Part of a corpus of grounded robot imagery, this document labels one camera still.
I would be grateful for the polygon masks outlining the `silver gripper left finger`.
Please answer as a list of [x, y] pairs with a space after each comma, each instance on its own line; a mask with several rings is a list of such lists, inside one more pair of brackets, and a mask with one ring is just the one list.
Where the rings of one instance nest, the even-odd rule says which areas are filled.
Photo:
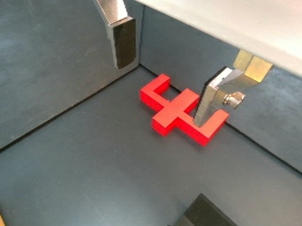
[[136, 59], [136, 20], [128, 16], [124, 0], [93, 0], [105, 22], [116, 69], [127, 67]]

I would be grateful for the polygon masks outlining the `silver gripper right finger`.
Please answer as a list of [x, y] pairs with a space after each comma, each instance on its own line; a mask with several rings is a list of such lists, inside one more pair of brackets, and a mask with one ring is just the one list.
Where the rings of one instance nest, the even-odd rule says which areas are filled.
[[236, 109], [246, 95], [242, 91], [258, 85], [273, 64], [244, 50], [239, 50], [234, 68], [223, 67], [206, 82], [194, 115], [194, 124], [200, 127], [224, 106]]

